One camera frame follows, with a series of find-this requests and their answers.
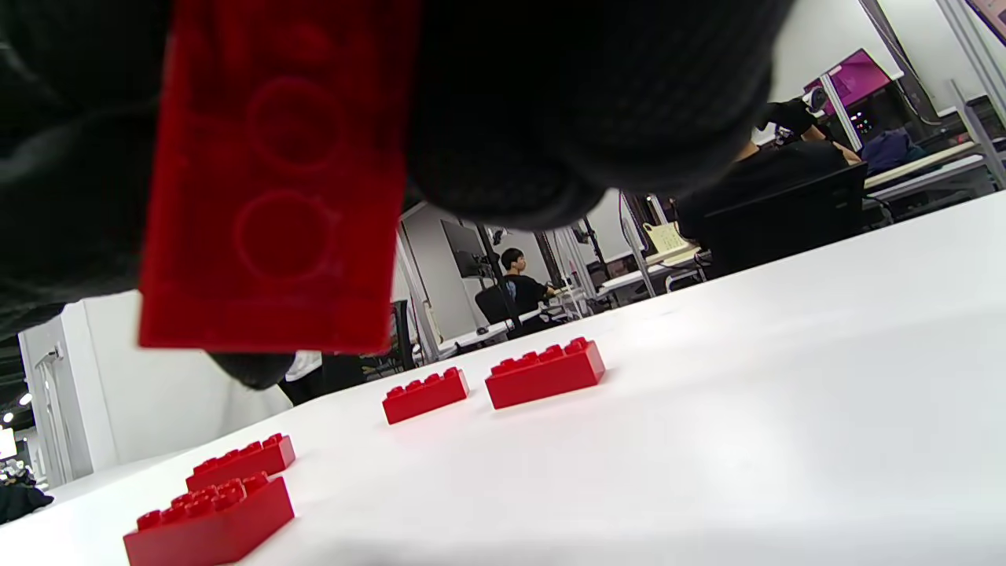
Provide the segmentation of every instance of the man with black hair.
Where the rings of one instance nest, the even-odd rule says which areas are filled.
[[[527,268],[524,251],[517,247],[510,247],[503,251],[500,260],[503,262],[503,268],[506,269],[506,272],[503,273],[501,287],[510,294],[510,299],[517,307],[518,314],[524,315],[537,311],[540,302],[555,297],[555,290],[548,286],[542,286],[531,276],[522,274]]]

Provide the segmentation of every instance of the white desk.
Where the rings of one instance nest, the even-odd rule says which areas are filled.
[[[1003,217],[992,195],[317,399],[0,527],[5,562],[125,565],[192,465],[283,431],[298,518],[249,566],[1001,566]],[[493,365],[576,336],[601,386],[492,410]],[[470,399],[384,423],[452,365]]]
[[[895,184],[894,186],[889,186],[887,188],[882,188],[875,192],[871,192],[870,196],[874,198],[879,198],[881,200],[890,200],[901,196],[906,196],[908,194],[925,190],[930,185],[984,167],[985,167],[985,158],[983,156],[969,155],[964,159],[958,159],[957,161],[952,161],[944,165],[943,167],[937,169],[936,171],[931,171],[929,173],[926,173],[925,175],[920,175],[908,179],[904,182]]]
[[[962,156],[968,152],[976,152],[980,150],[981,148],[975,142],[969,141],[955,145],[950,149],[934,153],[933,155],[924,157],[917,161],[912,161],[911,163],[906,163],[900,167],[868,177],[866,182],[863,184],[863,188],[870,190],[874,187],[897,180],[903,176],[910,175],[928,167],[933,167],[946,161],[950,161],[951,159]]]
[[[654,274],[659,274],[663,271],[670,270],[671,268],[672,267],[666,264],[657,263],[647,267],[646,271],[650,274],[650,276],[653,276]],[[598,291],[598,297],[607,297],[623,288],[634,286],[636,282],[642,282],[642,280],[643,272],[639,269],[621,274],[614,278],[609,278],[608,280],[602,282],[601,289]]]
[[[521,323],[525,323],[541,315],[541,310],[532,311],[531,313],[525,313],[521,315]],[[509,321],[504,321],[503,323],[497,323],[495,325],[490,325],[486,327],[485,334],[478,334],[478,331],[472,331],[466,335],[453,338],[451,340],[446,340],[441,343],[438,348],[440,349],[441,356],[451,356],[458,351],[458,347],[468,348],[470,346],[475,346],[480,343],[495,339],[500,335],[505,335],[508,331],[513,328],[513,325]]]

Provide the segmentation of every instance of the person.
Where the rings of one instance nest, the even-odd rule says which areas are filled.
[[[524,251],[510,247],[503,251],[500,260],[506,272],[503,273],[503,289],[510,294],[510,299],[517,306],[517,313],[524,315],[538,310],[538,304],[555,297],[555,290],[542,286],[533,277],[524,274],[527,259]]]
[[[861,161],[848,148],[827,139],[800,99],[769,105],[767,115],[800,140],[777,149],[762,149],[748,141],[718,183],[675,199],[682,237],[703,244],[703,220],[709,212],[792,188]]]

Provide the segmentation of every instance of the red transparent lego plate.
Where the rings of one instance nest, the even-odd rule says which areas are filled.
[[[174,9],[141,345],[386,349],[418,3]]]

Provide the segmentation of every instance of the pink screen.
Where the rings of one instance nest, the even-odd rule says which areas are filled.
[[[830,72],[831,81],[835,84],[838,98],[846,108],[850,104],[855,104],[890,82],[890,77],[880,68],[864,49],[859,49],[849,55],[845,60],[838,63]],[[820,86],[821,79],[818,78],[808,84],[804,91],[810,91],[814,86]],[[827,115],[835,114],[835,108],[831,103],[824,107]]]

